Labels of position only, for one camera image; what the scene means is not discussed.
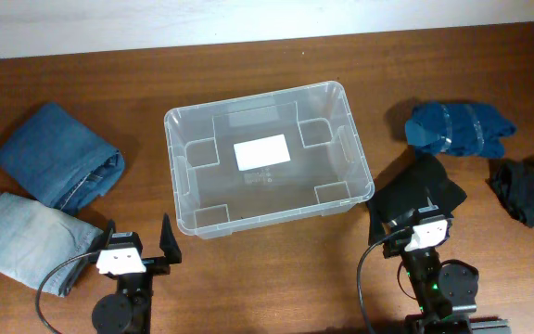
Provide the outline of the dark blue jeans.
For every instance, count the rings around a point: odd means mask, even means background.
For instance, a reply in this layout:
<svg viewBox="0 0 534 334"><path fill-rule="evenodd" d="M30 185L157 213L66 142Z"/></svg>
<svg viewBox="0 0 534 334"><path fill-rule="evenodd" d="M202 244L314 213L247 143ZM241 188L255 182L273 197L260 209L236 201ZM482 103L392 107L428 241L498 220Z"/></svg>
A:
<svg viewBox="0 0 534 334"><path fill-rule="evenodd" d="M75 215L121 178L120 151L47 103L0 147L0 167L49 208Z"/></svg>

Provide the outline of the light blue jeans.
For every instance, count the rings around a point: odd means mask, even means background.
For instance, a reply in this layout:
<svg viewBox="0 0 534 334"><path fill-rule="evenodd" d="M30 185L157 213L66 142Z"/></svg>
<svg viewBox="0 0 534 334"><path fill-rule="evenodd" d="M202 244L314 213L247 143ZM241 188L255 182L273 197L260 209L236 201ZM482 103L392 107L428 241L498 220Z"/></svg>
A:
<svg viewBox="0 0 534 334"><path fill-rule="evenodd" d="M47 277L55 267L86 253L103 231L57 209L0 193L0 273L32 289L65 297L78 278L78 262Z"/></svg>

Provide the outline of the clear plastic storage container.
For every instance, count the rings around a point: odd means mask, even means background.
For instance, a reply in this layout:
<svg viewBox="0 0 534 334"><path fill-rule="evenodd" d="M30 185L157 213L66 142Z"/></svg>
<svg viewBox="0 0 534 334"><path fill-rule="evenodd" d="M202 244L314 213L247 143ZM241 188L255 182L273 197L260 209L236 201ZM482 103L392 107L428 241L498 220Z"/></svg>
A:
<svg viewBox="0 0 534 334"><path fill-rule="evenodd" d="M328 81L170 109L176 223L188 236L346 212L375 193L346 91ZM234 144L284 135L291 161L241 172Z"/></svg>

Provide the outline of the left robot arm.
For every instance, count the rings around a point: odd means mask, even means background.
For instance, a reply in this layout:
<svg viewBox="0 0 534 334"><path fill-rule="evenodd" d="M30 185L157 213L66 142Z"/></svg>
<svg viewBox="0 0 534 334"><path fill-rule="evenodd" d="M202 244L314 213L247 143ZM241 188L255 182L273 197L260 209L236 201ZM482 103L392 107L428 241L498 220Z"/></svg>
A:
<svg viewBox="0 0 534 334"><path fill-rule="evenodd" d="M101 298L92 311L96 332L148 334L151 328L153 279L167 276L182 261L170 218L162 219L159 257L144 258L143 244L135 232L118 232L110 220L104 233L88 249L88 262L116 281L116 291Z"/></svg>

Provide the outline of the black cloth bundle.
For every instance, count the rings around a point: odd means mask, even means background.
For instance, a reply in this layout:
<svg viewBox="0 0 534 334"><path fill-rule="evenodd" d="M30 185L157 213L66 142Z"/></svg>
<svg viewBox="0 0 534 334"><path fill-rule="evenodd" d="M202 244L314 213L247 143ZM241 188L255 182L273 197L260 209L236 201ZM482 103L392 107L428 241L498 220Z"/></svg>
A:
<svg viewBox="0 0 534 334"><path fill-rule="evenodd" d="M448 177L440 161L431 154L423 154L367 202L368 244L385 236L384 225L402 226L420 209L433 207L434 212L438 208L439 214L451 217L451 212L466 198L466 193Z"/></svg>

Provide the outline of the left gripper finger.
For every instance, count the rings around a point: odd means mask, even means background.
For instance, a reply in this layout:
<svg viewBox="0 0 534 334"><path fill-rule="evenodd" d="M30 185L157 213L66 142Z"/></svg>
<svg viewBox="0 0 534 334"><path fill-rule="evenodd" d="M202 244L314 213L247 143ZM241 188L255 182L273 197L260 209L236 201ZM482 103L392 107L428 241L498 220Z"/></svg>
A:
<svg viewBox="0 0 534 334"><path fill-rule="evenodd" d="M104 232L101 235L94 238L92 244L86 251L88 253L88 256L82 258L78 262L78 266L77 266L78 276L81 275L83 269L86 268L88 265L96 264L98 257L99 257L99 252L104 250L108 246L109 240L112 234L115 232L116 232L115 222L112 219L110 219L107 223L106 228L104 229Z"/></svg>
<svg viewBox="0 0 534 334"><path fill-rule="evenodd" d="M163 215L162 219L159 247L168 263L182 262L182 252L172 232L170 217L167 213Z"/></svg>

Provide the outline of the dark grey taped cloth bundle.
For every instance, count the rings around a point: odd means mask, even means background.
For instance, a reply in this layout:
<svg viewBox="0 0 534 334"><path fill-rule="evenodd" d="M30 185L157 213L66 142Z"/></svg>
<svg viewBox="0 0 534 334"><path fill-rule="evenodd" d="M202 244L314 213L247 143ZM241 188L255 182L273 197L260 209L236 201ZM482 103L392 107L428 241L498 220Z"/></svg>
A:
<svg viewBox="0 0 534 334"><path fill-rule="evenodd" d="M489 178L489 187L513 219L534 227L534 157L501 161Z"/></svg>

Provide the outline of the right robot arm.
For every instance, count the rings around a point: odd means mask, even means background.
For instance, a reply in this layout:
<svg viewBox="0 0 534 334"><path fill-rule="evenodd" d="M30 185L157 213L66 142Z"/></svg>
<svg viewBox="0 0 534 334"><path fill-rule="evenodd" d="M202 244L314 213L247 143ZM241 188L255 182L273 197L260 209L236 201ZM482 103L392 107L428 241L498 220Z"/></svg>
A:
<svg viewBox="0 0 534 334"><path fill-rule="evenodd" d="M500 318L472 319L477 311L478 270L460 260L439 258L437 247L449 238L452 215L438 206L411 210L389 223L383 242L386 258L399 256L420 308L408 315L405 333L507 334L509 323Z"/></svg>

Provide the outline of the teal taped cloth bundle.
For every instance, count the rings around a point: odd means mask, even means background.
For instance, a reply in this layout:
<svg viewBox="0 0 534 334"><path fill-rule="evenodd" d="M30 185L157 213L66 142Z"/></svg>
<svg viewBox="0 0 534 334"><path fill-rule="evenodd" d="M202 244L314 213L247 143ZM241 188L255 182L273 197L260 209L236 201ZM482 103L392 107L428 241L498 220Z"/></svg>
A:
<svg viewBox="0 0 534 334"><path fill-rule="evenodd" d="M485 103L428 102L414 107L405 123L407 142L417 152L456 157L499 159L501 139L515 132L511 121Z"/></svg>

